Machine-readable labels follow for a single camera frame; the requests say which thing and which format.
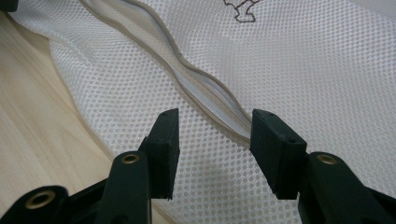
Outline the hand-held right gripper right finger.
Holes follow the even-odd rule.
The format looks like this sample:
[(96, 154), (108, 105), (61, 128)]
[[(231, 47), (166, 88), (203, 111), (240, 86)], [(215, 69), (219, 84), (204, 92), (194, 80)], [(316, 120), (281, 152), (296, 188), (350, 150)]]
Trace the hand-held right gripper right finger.
[(396, 224), (396, 199), (364, 186), (347, 164), (307, 143), (277, 115), (252, 111), (250, 151), (279, 200), (296, 200), (303, 224)]

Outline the white cloth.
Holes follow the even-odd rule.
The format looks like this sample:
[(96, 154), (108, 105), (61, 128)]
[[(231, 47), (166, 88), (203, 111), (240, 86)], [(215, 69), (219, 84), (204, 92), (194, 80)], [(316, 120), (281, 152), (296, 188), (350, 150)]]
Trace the white cloth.
[(396, 198), (396, 0), (20, 0), (112, 154), (179, 112), (178, 224), (300, 224), (249, 152), (251, 113), (281, 117)]

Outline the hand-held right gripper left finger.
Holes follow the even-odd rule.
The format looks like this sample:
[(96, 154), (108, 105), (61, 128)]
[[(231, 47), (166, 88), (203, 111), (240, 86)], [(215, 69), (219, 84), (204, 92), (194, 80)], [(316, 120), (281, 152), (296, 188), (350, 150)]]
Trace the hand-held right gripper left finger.
[(151, 201), (173, 198), (179, 153), (174, 108), (158, 116), (138, 150), (115, 158), (94, 224), (151, 224)]

